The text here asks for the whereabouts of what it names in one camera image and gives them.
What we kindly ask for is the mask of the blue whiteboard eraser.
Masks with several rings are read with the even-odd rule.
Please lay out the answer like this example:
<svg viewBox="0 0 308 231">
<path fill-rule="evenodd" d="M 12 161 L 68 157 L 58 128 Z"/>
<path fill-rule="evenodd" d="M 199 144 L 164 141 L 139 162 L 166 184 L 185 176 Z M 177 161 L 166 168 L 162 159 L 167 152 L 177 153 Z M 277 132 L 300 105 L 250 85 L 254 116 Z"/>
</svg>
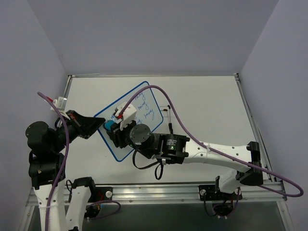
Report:
<svg viewBox="0 0 308 231">
<path fill-rule="evenodd" d="M 115 122 L 113 120 L 107 120 L 106 122 L 104 122 L 103 124 L 103 128 L 107 131 L 111 131 L 111 126 L 114 124 Z"/>
</svg>

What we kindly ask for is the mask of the blue framed whiteboard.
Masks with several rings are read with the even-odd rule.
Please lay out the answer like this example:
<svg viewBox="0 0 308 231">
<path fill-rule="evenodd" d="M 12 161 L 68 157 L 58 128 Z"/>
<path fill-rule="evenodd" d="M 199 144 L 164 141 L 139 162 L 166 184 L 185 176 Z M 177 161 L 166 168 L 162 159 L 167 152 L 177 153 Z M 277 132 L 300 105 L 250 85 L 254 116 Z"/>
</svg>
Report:
<svg viewBox="0 0 308 231">
<path fill-rule="evenodd" d="M 130 91 L 119 97 L 113 103 L 99 111 L 94 117 L 102 117 L 107 121 L 112 120 L 116 123 L 120 121 L 113 115 L 117 106 L 127 102 L 137 91 L 149 85 L 149 82 L 144 81 L 132 88 Z M 154 132 L 163 122 L 163 115 L 157 103 L 154 93 L 151 89 L 146 89 L 139 93 L 131 103 L 137 110 L 134 120 L 137 124 L 146 124 L 151 132 Z M 128 157 L 133 149 L 129 146 L 125 148 L 116 148 L 103 127 L 99 128 L 99 134 L 104 140 L 106 146 L 110 150 L 112 156 L 117 162 L 123 161 Z"/>
</svg>

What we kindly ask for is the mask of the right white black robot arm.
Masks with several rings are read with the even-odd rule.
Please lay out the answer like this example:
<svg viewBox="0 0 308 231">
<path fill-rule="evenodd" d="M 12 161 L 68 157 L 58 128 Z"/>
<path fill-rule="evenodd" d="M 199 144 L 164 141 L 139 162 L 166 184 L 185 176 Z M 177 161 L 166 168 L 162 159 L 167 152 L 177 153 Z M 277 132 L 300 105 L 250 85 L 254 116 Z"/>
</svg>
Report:
<svg viewBox="0 0 308 231">
<path fill-rule="evenodd" d="M 218 198 L 226 198 L 243 185 L 263 185 L 257 142 L 245 146 L 195 142 L 183 135 L 152 133 L 147 125 L 135 121 L 121 128 L 119 123 L 109 120 L 103 128 L 116 148 L 130 147 L 147 159 L 155 159 L 160 166 L 202 163 L 230 168 L 216 177 L 214 194 Z"/>
</svg>

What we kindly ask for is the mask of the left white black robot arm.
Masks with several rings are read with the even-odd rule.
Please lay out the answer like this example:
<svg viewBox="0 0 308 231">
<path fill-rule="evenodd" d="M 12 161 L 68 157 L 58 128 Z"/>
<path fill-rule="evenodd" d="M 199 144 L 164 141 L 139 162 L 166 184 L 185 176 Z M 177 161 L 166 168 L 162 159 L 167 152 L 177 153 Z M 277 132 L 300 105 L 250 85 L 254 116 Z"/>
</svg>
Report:
<svg viewBox="0 0 308 231">
<path fill-rule="evenodd" d="M 65 124 L 50 128 L 43 121 L 26 129 L 29 154 L 29 176 L 38 200 L 41 228 L 44 231 L 82 230 L 88 202 L 97 196 L 92 177 L 75 179 L 69 188 L 69 207 L 65 209 L 64 186 L 67 154 L 61 151 L 77 137 L 90 138 L 104 118 L 86 117 L 74 110 L 67 111 Z"/>
</svg>

